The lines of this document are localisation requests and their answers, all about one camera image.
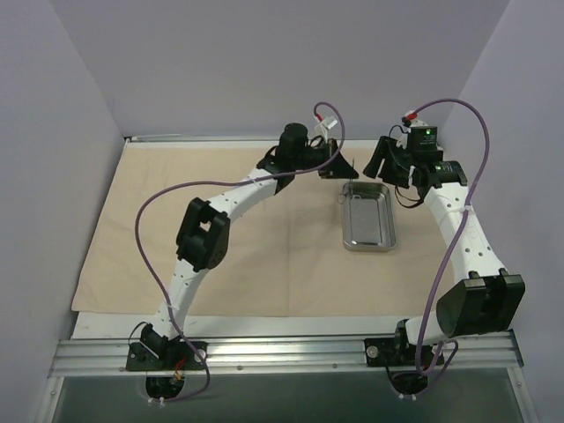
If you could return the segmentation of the stainless steel instrument tray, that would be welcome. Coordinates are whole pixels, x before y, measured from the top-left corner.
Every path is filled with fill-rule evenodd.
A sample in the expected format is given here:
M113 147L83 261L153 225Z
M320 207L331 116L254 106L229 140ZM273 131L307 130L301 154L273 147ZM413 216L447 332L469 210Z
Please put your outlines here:
M343 243L359 252L387 252L397 245L393 202L382 183L362 182L362 199L341 205Z

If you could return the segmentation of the steel surgical scissors forceps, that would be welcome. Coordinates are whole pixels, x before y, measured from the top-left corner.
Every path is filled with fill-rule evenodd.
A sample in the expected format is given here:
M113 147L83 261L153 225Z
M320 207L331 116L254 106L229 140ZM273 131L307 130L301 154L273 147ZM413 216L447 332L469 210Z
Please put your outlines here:
M358 180L349 179L343 186L338 194L338 204L344 205L353 199L362 199L362 182Z

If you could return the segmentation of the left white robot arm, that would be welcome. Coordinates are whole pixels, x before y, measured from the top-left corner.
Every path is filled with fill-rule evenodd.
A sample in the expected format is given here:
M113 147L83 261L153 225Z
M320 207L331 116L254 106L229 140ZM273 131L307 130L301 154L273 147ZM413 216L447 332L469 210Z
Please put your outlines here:
M226 192L203 200L192 199L175 237L176 261L168 285L159 282L163 295L154 318L142 329L140 342L145 357L157 369L177 361L176 342L197 289L208 272L228 251L230 226L263 200L277 195L299 174L316 172L323 179L356 179L358 173L341 154L342 141L329 133L343 124L333 116L322 119L310 137L300 123L285 126L272 147L239 182L226 182Z

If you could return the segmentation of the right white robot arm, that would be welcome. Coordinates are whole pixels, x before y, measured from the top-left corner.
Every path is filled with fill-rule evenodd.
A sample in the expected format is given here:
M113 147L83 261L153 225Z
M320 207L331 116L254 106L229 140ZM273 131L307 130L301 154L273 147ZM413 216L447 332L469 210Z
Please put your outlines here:
M363 170L396 188L416 189L454 271L454 285L392 340L392 355L404 364L414 362L423 345L508 330L525 293L522 276L495 255L471 205L471 185L458 162L443 158L437 134L434 126L415 126L399 139L382 136Z

